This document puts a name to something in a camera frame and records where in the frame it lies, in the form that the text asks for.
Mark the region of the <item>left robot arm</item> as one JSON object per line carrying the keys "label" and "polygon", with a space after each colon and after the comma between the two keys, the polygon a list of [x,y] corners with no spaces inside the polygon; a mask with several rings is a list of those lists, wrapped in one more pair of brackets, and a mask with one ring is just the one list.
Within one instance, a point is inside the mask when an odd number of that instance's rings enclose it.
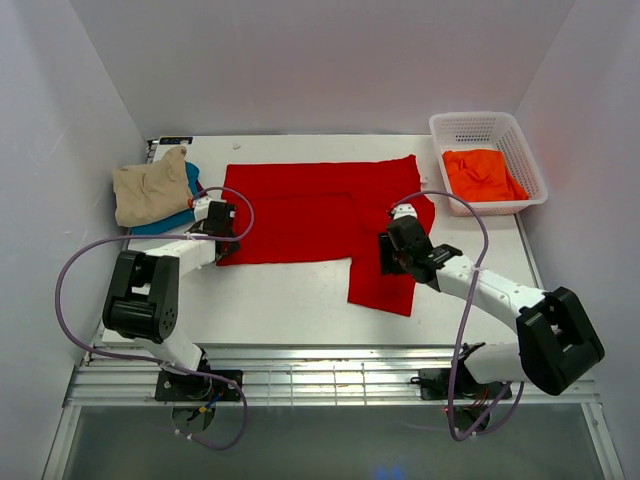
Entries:
{"label": "left robot arm", "polygon": [[209,201],[198,209],[183,239],[122,251],[104,303],[104,327],[147,350],[174,383],[190,389],[207,387],[199,374],[208,368],[208,360],[178,324],[180,280],[239,250],[235,216],[235,205]]}

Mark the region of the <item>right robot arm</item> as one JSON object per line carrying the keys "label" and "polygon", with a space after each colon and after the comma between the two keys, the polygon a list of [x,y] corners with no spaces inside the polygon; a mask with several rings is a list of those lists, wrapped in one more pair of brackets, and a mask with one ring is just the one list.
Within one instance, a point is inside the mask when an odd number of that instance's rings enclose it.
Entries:
{"label": "right robot arm", "polygon": [[530,382],[558,396],[605,357],[578,296],[545,291],[477,267],[451,245],[432,244],[416,215],[395,210],[379,237],[381,270],[406,274],[432,290],[465,301],[510,328],[513,343],[456,347],[450,377],[457,392],[488,384]]}

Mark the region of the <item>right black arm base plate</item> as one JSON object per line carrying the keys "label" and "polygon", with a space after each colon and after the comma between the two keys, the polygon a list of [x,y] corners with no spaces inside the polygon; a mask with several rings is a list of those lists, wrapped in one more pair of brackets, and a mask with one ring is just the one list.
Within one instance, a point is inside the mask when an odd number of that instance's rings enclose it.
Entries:
{"label": "right black arm base plate", "polygon": [[[409,383],[419,387],[422,400],[446,400],[450,373],[450,368],[423,368],[409,380]],[[499,381],[478,383],[466,367],[459,366],[454,382],[454,399],[493,400],[504,386],[505,383]]]}

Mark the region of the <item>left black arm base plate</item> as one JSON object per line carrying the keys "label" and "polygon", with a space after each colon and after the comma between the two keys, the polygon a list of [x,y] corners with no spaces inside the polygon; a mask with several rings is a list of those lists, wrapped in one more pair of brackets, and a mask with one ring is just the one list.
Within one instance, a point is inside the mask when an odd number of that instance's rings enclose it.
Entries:
{"label": "left black arm base plate", "polygon": [[227,382],[164,370],[158,374],[154,393],[154,399],[158,402],[207,403],[214,398],[235,402],[240,400],[240,395]]}

